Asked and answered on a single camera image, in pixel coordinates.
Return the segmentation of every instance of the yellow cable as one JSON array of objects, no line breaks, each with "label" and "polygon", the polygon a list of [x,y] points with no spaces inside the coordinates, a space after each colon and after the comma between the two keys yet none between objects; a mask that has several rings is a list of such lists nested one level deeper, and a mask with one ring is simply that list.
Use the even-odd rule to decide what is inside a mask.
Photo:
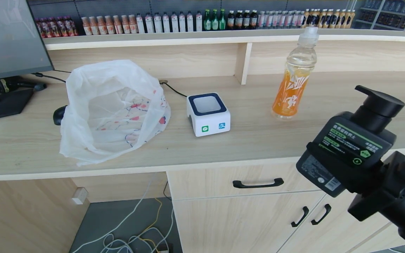
[{"label": "yellow cable", "polygon": [[[142,233],[145,232],[146,230],[150,229],[152,226],[154,226],[154,224],[156,224],[157,220],[159,219],[159,213],[160,213],[160,208],[162,208],[162,202],[161,202],[160,200],[158,200],[156,197],[155,197],[154,199],[157,200],[157,202],[160,203],[159,209],[157,210],[156,220],[155,220],[150,226],[148,226],[147,228],[145,228],[145,230],[143,230]],[[142,241],[150,241],[150,242],[152,242],[153,245],[154,245],[154,247],[156,248],[156,244],[155,244],[152,240],[150,240],[150,239],[143,239],[143,238],[141,238],[141,237],[139,237],[139,238],[140,238],[140,240],[142,240]]]}]

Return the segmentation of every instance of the white scanner box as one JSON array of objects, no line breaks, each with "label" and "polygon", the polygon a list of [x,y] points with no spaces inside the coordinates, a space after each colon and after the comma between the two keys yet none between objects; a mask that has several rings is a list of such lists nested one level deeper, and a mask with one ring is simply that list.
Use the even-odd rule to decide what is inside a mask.
[{"label": "white scanner box", "polygon": [[187,116],[196,137],[230,130],[230,112],[218,93],[188,96]]}]

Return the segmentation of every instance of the trash bag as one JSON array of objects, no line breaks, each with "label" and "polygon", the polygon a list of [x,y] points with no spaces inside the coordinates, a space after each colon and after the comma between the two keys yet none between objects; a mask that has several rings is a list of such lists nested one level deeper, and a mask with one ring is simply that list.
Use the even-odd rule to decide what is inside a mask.
[{"label": "trash bag", "polygon": [[129,60],[85,65],[66,79],[60,153],[87,165],[136,150],[164,131],[171,109],[159,81]]}]

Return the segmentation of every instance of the barcode sticker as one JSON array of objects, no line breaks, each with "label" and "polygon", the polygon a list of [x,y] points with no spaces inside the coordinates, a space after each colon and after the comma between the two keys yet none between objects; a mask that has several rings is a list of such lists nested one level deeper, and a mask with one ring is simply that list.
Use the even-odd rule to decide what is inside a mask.
[{"label": "barcode sticker", "polygon": [[325,185],[331,191],[334,191],[337,187],[339,187],[340,182],[336,178],[332,178],[329,182]]}]

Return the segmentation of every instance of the gray floor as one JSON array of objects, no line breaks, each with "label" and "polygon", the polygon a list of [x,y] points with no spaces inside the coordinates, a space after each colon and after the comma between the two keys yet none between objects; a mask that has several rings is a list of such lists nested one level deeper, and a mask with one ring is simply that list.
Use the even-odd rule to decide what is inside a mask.
[{"label": "gray floor", "polygon": [[[171,201],[165,197],[161,197],[159,200],[163,205],[159,213],[159,219],[154,227],[159,229],[165,236],[170,229],[173,206]],[[76,250],[83,243],[95,240],[115,228],[134,209],[137,203],[138,200],[92,203],[84,216],[70,252]],[[159,202],[155,199],[143,200],[137,210],[113,232],[115,239],[127,241],[132,235],[140,234],[156,220],[159,205]],[[158,243],[162,239],[156,231],[147,232],[142,238],[151,239],[154,243]],[[173,244],[173,253],[182,253],[176,223],[174,223],[171,233],[167,237],[167,242]],[[150,253],[148,246],[139,240],[133,242],[131,247],[135,253]],[[103,248],[103,240],[99,240],[82,247],[78,253],[100,253]]]}]

